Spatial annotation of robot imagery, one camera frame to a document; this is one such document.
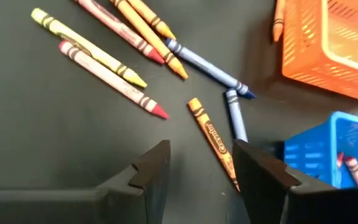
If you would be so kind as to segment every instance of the orange crayon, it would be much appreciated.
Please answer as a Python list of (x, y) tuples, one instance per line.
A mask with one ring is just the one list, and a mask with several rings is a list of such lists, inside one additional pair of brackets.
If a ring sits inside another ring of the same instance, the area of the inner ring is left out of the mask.
[(203, 130), (204, 135), (208, 139), (211, 147), (214, 149), (215, 155), (221, 161), (224, 169), (226, 170), (230, 179), (233, 181), (233, 184), (236, 186), (237, 191), (240, 192), (239, 184), (237, 183), (236, 179), (236, 173), (234, 172), (233, 158), (230, 152), (224, 146), (218, 132), (216, 132), (214, 126), (212, 125), (212, 122), (209, 119), (208, 114), (205, 112), (203, 105), (201, 105), (197, 98), (193, 98), (189, 101), (188, 106), (194, 117), (197, 119), (198, 124)]
[(276, 13), (273, 22), (273, 40), (277, 42), (284, 30), (285, 0), (277, 0)]
[(336, 158), (336, 167), (339, 169), (343, 164), (344, 153), (340, 152)]

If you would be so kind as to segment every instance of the blue crayon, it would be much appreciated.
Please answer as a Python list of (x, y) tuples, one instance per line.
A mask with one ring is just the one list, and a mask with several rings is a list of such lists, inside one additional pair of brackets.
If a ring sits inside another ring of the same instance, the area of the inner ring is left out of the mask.
[(229, 88), (232, 88), (238, 92), (239, 95), (245, 96), (247, 98), (253, 99), (255, 95), (249, 91), (248, 86), (242, 84), (239, 80), (236, 80), (232, 76), (228, 75), (226, 72), (222, 71), (215, 65), (207, 62), (202, 57), (198, 56), (191, 50), (186, 47), (180, 45), (178, 42), (172, 39), (167, 39), (165, 41), (167, 47), (179, 57), (187, 60), (192, 63), (202, 71), (210, 74), (213, 78), (217, 79), (221, 83), (225, 84)]
[(239, 98), (237, 96), (236, 91), (227, 91), (226, 99), (227, 104), (229, 105), (231, 123), (233, 124), (236, 139), (241, 139), (245, 142), (248, 142), (246, 127), (244, 126), (244, 121), (242, 120)]

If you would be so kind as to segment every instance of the yellow-orange crayon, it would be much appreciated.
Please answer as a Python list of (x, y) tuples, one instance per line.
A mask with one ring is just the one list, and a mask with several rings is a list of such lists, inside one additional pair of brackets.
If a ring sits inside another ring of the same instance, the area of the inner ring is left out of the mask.
[(172, 54), (171, 51), (165, 46), (154, 31), (147, 25), (147, 23), (138, 15), (138, 13), (132, 8), (131, 5), (125, 0), (110, 0), (131, 22), (131, 24), (142, 34), (142, 36), (151, 44), (156, 51), (161, 55), (168, 66), (179, 74), (184, 79), (188, 78), (188, 75), (183, 68), (183, 65), (179, 60)]
[(142, 0), (127, 0), (129, 4), (160, 34), (176, 40), (171, 30)]
[(216, 156), (220, 159), (224, 169), (236, 186), (236, 189), (240, 192), (239, 184), (237, 183), (236, 173), (234, 172), (233, 158), (227, 148), (224, 146), (221, 137), (216, 132), (208, 114), (205, 112), (203, 105), (197, 98), (193, 98), (189, 101), (188, 106), (197, 119), (198, 124), (204, 132), (204, 135), (208, 139), (211, 147), (214, 149)]
[(284, 29), (285, 0), (277, 0), (276, 12), (273, 22), (273, 40), (277, 42)]

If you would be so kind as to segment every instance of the red crayon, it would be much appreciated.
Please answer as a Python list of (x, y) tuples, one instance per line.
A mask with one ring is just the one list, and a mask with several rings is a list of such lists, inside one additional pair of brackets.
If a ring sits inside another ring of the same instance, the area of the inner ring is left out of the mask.
[(358, 161), (355, 157), (347, 157), (344, 158), (346, 166), (349, 168), (354, 181), (357, 183), (358, 186)]
[(143, 38), (132, 31), (128, 26), (123, 24), (118, 18), (113, 16), (104, 7), (99, 5), (94, 0), (75, 0), (84, 7), (88, 12), (98, 18), (104, 25), (108, 26), (115, 33), (124, 38), (128, 43), (134, 46), (137, 50), (142, 52), (144, 55), (155, 60), (158, 63), (164, 64), (164, 59), (160, 54)]
[(169, 115), (162, 109), (162, 107), (150, 97), (144, 95), (141, 91), (130, 85), (128, 82), (120, 78), (118, 75), (101, 65), (95, 59), (84, 53), (81, 49), (74, 46), (69, 41), (64, 40), (59, 45), (60, 51), (69, 56), (82, 67), (102, 79), (111, 87), (121, 92), (143, 109), (157, 115), (163, 119), (168, 119)]
[(343, 157), (345, 156), (345, 154), (343, 152), (340, 152), (338, 154), (338, 157), (336, 159), (336, 166), (337, 168), (341, 168), (342, 164), (343, 164)]

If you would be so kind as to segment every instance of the red crayon in basket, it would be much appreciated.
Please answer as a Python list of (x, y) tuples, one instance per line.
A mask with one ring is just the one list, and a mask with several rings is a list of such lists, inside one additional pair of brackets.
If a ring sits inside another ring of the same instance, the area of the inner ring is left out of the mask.
[(342, 164), (343, 164), (343, 157), (345, 156), (345, 154), (343, 152), (340, 152), (338, 154), (338, 157), (336, 159), (336, 167), (339, 169), (341, 168)]
[(346, 166), (349, 168), (353, 179), (357, 183), (358, 186), (358, 161), (355, 157), (346, 157), (344, 158)]
[(137, 50), (142, 52), (144, 55), (155, 60), (158, 63), (164, 64), (164, 59), (158, 54), (158, 52), (143, 38), (132, 31), (128, 26), (123, 24), (118, 18), (113, 16), (104, 7), (99, 5), (94, 0), (75, 0), (84, 7), (88, 12), (98, 18), (104, 25), (108, 26), (111, 30), (116, 32), (126, 41), (128, 41)]

